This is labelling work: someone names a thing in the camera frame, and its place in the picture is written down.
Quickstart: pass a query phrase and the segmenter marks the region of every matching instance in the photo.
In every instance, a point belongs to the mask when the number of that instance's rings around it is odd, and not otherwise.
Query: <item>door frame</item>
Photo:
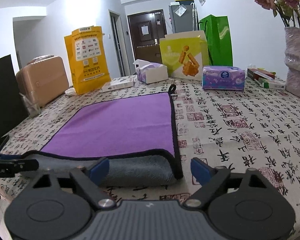
[[[123,32],[123,27],[122,27],[121,15],[117,12],[109,10],[109,20],[110,20],[111,29],[112,29],[111,14],[112,15],[114,14],[117,17],[116,27],[117,27],[117,32],[118,32],[118,36],[119,36],[119,44],[120,44],[120,50],[121,50],[121,55],[122,55],[123,68],[124,68],[125,74],[127,76],[129,76],[129,75],[131,75],[131,71],[130,71],[130,65],[129,65],[129,61],[128,61],[128,53],[127,53],[127,49],[126,49],[126,44],[124,41],[124,32]]]
[[[165,33],[165,35],[167,35],[167,26],[166,26],[166,20],[165,20],[165,18],[164,18],[163,9],[127,15],[127,17],[128,17],[128,25],[129,25],[129,32],[130,32],[130,37],[131,37],[131,45],[132,45],[133,56],[134,56],[134,59],[135,59],[135,60],[136,60],[137,58],[136,58],[136,52],[135,52],[135,49],[134,49],[133,37],[132,37],[132,34],[131,34],[130,17],[132,17],[132,16],[139,16],[139,15],[148,14],[148,13],[156,13],[156,12],[160,12],[161,15],[162,15],[162,21],[163,21],[163,25],[164,25],[164,33]]]

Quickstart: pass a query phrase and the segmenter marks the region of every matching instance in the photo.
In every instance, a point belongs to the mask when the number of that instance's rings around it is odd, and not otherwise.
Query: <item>tissue box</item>
[[[129,78],[123,77],[119,80],[110,81],[104,84],[102,87],[102,92],[108,92],[112,90],[133,87],[133,85],[134,82],[132,77]]]
[[[136,67],[137,78],[141,82],[151,84],[168,79],[168,70],[165,65],[139,59],[134,64],[138,65]]]
[[[258,84],[263,88],[269,88],[269,89],[279,89],[279,90],[285,90],[286,84],[282,83],[277,80],[269,80],[267,78],[259,78],[259,80],[255,81],[258,82]]]
[[[258,69],[258,68],[248,68],[248,77],[251,78],[252,80],[259,80],[261,77],[260,75],[256,74],[256,72],[261,72],[262,74],[265,74],[273,79],[275,79],[275,75],[269,71],[266,71],[264,69]]]
[[[237,67],[206,66],[203,68],[202,88],[244,90],[244,71]]]

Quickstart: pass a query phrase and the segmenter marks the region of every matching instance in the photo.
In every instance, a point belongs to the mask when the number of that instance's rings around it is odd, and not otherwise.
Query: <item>yellow box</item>
[[[160,51],[170,77],[202,80],[202,68],[209,65],[204,31],[165,35],[160,39]]]

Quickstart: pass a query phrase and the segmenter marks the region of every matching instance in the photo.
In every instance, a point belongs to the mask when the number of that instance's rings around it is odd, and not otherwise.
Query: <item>white vase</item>
[[[286,51],[284,63],[288,66],[286,90],[300,97],[300,29],[286,27]]]

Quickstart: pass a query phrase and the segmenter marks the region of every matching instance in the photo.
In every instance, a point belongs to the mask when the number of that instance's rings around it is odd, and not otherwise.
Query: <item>green paper bag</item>
[[[228,17],[209,15],[199,24],[200,30],[206,34],[210,64],[212,66],[233,66]]]

